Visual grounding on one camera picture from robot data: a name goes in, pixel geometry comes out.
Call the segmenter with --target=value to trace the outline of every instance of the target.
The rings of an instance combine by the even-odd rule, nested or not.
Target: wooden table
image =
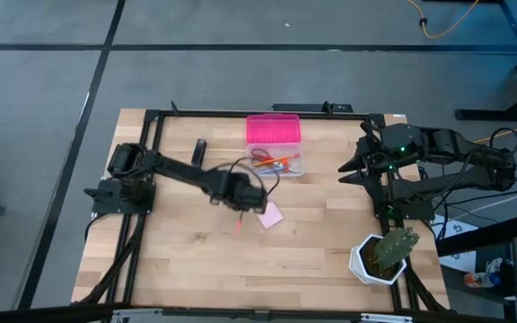
[[[111,151],[116,144],[138,142],[144,114],[144,109],[121,110]],[[385,118],[387,124],[406,122],[400,115]],[[256,215],[245,214],[237,233],[238,213],[210,205],[199,188],[155,176],[155,206],[147,217],[133,305],[392,310],[387,286],[365,285],[347,268],[350,249],[369,233],[381,233],[364,189],[337,182],[344,175],[338,167],[352,158],[364,132],[353,120],[301,120],[301,127],[306,173],[281,179],[272,197],[285,218],[268,230]],[[198,138],[208,142],[203,168],[233,162],[245,154],[245,119],[167,117],[160,152],[189,163]],[[400,171],[418,179],[416,166]],[[86,296],[111,265],[120,223],[120,215],[111,215],[91,228],[73,301]],[[411,254],[413,268],[447,307],[433,234],[419,221],[405,225],[421,237]],[[123,268],[117,300],[126,276]],[[399,284],[407,306],[404,279]]]

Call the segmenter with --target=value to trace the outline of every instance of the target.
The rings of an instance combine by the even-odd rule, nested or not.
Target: pink sticky note
[[[283,220],[283,214],[280,213],[280,210],[278,210],[278,207],[276,207],[275,202],[268,202],[267,211],[264,214],[257,215],[257,217],[265,229],[268,229]]]

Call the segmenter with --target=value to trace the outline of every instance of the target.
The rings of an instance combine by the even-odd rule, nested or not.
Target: succulent
[[[373,252],[381,270],[394,266],[406,258],[420,239],[412,228],[397,229],[388,232],[376,246]]]

